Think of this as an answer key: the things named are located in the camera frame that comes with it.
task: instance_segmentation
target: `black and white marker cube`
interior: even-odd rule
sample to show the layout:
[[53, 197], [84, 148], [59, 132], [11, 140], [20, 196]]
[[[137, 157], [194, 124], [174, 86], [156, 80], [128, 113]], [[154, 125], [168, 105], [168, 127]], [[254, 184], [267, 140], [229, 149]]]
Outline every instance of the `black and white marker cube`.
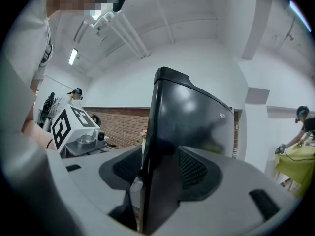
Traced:
[[95, 129], [100, 127], [87, 112], [68, 104], [53, 119], [51, 130], [55, 149], [60, 153], [65, 144], [76, 141], [82, 135], [92, 135]]

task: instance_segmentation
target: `yellow tablecloth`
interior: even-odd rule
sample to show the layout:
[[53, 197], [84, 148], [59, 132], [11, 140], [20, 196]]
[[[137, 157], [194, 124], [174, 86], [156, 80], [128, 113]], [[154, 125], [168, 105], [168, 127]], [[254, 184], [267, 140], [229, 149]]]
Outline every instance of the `yellow tablecloth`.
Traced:
[[295, 162], [287, 157], [286, 154], [276, 154], [276, 170], [287, 175], [292, 180], [301, 185], [297, 196], [301, 197], [309, 188], [315, 174], [315, 147], [295, 146], [289, 157], [294, 160], [310, 159]]

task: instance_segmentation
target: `white ceiling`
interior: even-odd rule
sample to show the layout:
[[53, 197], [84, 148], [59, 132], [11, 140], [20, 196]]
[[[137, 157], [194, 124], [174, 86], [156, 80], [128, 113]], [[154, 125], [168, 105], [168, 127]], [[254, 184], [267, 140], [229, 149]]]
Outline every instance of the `white ceiling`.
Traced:
[[[212, 0], [159, 0], [175, 42], [190, 39], [217, 39], [218, 18]], [[171, 44], [170, 38], [155, 0], [126, 0], [124, 14], [131, 22], [149, 51], [157, 46]], [[300, 53], [309, 63], [315, 64], [314, 43], [311, 35], [300, 20], [296, 20], [291, 31], [294, 40], [288, 38], [281, 44], [290, 29], [294, 12], [288, 8], [287, 0], [273, 0], [261, 45], [292, 58], [292, 50]], [[89, 16], [58, 13], [50, 19], [54, 55], [59, 65], [68, 71], [76, 71], [90, 77], [131, 57], [135, 54], [110, 28], [102, 36], [97, 36], [88, 28], [80, 45], [74, 43], [74, 36], [84, 19], [95, 22]], [[68, 60], [73, 48], [79, 55], [73, 66]]]

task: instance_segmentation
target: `red brick wall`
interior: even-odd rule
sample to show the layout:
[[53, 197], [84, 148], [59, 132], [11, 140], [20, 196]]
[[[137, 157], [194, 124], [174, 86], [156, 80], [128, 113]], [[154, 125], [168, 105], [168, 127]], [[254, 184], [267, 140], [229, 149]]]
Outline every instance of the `red brick wall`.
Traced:
[[101, 119], [101, 129], [109, 137], [107, 142], [116, 148], [142, 143], [140, 132], [147, 129], [150, 109], [85, 108], [85, 111]]

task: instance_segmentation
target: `fluorescent light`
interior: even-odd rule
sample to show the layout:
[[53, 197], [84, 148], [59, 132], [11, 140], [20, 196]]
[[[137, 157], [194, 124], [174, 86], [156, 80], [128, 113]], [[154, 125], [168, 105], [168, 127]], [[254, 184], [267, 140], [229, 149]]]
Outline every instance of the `fluorescent light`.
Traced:
[[70, 65], [73, 64], [74, 59], [75, 59], [75, 57], [77, 56], [77, 54], [78, 54], [78, 50], [73, 49], [73, 50], [72, 50], [72, 53], [71, 53], [71, 56], [70, 56], [70, 59], [69, 59], [69, 64], [70, 64]]
[[97, 20], [100, 17], [100, 15], [102, 15], [102, 10], [95, 10], [94, 12], [95, 12], [94, 15], [91, 17], [93, 17], [94, 20]]
[[296, 6], [296, 4], [292, 0], [290, 1], [290, 7], [296, 13], [296, 15], [299, 16], [299, 18], [305, 24], [305, 26], [309, 30], [309, 32], [311, 32], [312, 29], [311, 29], [309, 23], [307, 22], [306, 18], [303, 16], [303, 13], [299, 10], [299, 8]]

